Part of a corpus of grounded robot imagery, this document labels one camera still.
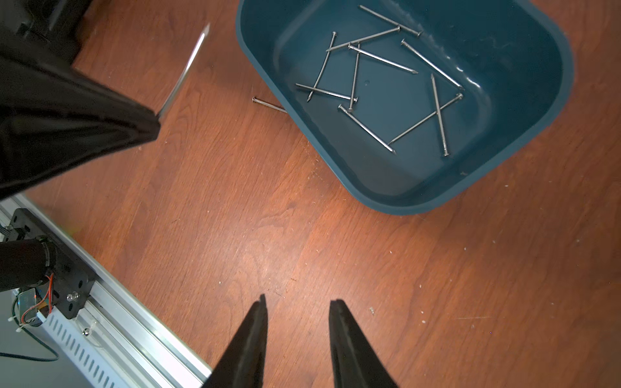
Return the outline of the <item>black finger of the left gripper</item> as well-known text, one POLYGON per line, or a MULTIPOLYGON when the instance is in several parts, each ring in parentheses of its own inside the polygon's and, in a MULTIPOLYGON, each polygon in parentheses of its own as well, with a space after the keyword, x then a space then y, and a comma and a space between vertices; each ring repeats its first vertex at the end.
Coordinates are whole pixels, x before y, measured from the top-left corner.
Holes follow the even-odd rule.
POLYGON ((1 197, 158 138, 150 109, 1 30, 1 197))

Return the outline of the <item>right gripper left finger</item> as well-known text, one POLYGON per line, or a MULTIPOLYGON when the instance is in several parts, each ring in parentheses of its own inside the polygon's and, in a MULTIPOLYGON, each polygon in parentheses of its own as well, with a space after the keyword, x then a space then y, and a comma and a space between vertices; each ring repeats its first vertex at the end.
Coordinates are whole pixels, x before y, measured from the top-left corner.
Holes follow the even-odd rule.
POLYGON ((203 387, 262 387, 267 339, 268 309, 261 294, 203 387))

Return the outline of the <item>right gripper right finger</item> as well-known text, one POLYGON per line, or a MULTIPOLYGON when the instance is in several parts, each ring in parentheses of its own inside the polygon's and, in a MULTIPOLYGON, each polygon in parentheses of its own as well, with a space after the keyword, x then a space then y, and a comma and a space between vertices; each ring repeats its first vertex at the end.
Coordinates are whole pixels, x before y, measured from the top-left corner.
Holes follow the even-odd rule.
POLYGON ((335 387, 397 387, 343 300, 330 302, 328 322, 335 387))

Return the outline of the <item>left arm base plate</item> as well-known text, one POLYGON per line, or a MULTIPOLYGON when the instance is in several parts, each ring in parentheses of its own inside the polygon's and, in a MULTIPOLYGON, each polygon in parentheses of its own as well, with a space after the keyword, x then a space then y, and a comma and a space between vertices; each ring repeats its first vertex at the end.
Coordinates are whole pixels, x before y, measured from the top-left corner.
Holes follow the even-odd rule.
POLYGON ((38 286, 52 279, 51 303, 67 319, 84 308, 96 274, 33 212, 14 211, 1 237, 1 291, 38 286))

